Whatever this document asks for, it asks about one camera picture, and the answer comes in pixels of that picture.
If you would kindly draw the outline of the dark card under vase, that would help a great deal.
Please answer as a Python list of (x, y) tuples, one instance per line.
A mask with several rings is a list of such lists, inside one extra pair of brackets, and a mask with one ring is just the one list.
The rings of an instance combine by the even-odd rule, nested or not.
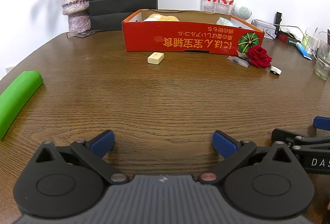
[(72, 37), (86, 38), (86, 37), (91, 36), (95, 33), (96, 32), (93, 32), (93, 31), (87, 31), (87, 32), (82, 32), (82, 33), (68, 32), (68, 33), (66, 33), (66, 35), (67, 35), (67, 38), (72, 38)]

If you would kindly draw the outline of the green foam roll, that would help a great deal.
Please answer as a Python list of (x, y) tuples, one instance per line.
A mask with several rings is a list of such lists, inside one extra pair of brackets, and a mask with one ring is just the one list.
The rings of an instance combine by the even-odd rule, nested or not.
[(17, 76), (1, 94), (1, 140), (25, 104), (43, 84), (41, 74), (27, 70)]

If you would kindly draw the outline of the white and yellow plush toy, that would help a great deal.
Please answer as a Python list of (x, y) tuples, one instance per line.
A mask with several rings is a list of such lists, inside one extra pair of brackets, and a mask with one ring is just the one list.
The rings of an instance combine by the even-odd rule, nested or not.
[(169, 22), (178, 22), (179, 19), (176, 16), (166, 16), (161, 14), (151, 14), (143, 22), (150, 21), (169, 21)]

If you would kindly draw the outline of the clear plastic wrapper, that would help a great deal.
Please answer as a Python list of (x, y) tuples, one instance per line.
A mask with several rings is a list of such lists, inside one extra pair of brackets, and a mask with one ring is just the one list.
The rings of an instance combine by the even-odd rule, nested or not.
[(228, 56), (227, 60), (244, 68), (248, 68), (250, 64), (250, 59), (246, 56), (246, 53), (241, 53), (240, 51), (237, 51), (237, 56)]

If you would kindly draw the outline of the iridescent plastic bag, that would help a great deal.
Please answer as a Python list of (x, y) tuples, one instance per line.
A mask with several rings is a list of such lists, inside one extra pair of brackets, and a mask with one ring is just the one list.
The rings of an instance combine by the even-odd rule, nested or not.
[(236, 25), (234, 23), (232, 23), (230, 20), (228, 20), (224, 17), (219, 17), (216, 24), (217, 25), (222, 25), (222, 26), (236, 27)]

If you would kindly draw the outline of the blue white tube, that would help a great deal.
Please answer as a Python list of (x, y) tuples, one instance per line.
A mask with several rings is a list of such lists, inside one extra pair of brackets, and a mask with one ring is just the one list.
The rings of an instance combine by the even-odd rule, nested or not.
[(311, 57), (309, 56), (309, 54), (306, 52), (306, 50), (304, 49), (304, 47), (302, 46), (302, 44), (300, 42), (296, 42), (296, 48), (298, 49), (298, 51), (302, 54), (302, 56), (308, 60), (312, 60)]

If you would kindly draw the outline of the clear glass cup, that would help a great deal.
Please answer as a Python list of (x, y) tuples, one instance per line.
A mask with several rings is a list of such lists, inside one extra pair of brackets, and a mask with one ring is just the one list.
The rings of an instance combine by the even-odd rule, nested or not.
[(317, 60), (314, 67), (314, 73), (323, 80), (327, 80), (329, 78), (330, 73), (330, 46), (329, 44), (320, 41), (318, 52), (317, 52)]

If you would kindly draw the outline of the white robot speaker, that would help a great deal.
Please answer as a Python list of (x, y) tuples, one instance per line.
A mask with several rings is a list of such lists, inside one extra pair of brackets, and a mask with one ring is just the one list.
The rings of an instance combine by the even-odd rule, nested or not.
[(233, 10), (233, 15), (242, 20), (248, 20), (251, 17), (252, 12), (249, 8), (236, 4)]

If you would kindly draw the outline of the red rose flower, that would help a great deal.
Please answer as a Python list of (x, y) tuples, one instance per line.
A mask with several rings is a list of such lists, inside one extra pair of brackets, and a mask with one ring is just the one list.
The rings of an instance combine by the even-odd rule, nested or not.
[(268, 56), (267, 50), (260, 45), (251, 47), (246, 53), (246, 56), (256, 68), (268, 68), (272, 62), (272, 58)]

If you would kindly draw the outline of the white tin box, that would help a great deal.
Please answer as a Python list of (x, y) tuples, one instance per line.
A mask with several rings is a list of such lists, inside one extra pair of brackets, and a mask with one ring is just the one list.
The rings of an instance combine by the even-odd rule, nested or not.
[(264, 37), (274, 40), (276, 38), (276, 26), (268, 22), (253, 19), (251, 24), (264, 32)]

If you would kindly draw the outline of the cream soap bar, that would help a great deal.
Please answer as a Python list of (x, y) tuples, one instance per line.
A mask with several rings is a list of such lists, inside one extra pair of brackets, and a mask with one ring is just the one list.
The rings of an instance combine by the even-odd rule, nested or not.
[(147, 62), (154, 65), (160, 64), (162, 60), (164, 60), (164, 53), (160, 52), (154, 52), (147, 58)]

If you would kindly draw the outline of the red cardboard box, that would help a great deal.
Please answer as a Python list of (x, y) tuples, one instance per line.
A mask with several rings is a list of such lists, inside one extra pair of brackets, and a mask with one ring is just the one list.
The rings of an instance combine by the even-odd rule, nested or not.
[[(151, 14), (176, 16), (178, 22), (143, 22)], [(237, 55), (261, 45), (264, 32), (235, 16), (224, 15), (236, 27), (217, 25), (217, 13), (141, 9), (122, 22), (128, 52), (187, 52)]]

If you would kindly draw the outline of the red and green box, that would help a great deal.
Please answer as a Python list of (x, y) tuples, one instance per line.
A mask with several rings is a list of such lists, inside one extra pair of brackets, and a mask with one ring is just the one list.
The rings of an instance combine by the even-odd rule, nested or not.
[(295, 38), (287, 35), (286, 33), (282, 33), (282, 32), (279, 32), (277, 38), (280, 41), (282, 41), (283, 43), (294, 46), (294, 47), (296, 46), (296, 43), (300, 43), (300, 40), (295, 39)]

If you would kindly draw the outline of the small green spray bottle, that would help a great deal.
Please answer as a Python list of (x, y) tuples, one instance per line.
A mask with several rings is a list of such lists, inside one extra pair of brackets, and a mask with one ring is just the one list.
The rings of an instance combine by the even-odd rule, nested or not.
[(305, 30), (305, 32), (304, 32), (303, 38), (302, 38), (302, 46), (304, 47), (304, 49), (307, 52), (309, 51), (310, 31), (311, 31), (311, 28), (310, 27), (307, 27), (306, 30)]

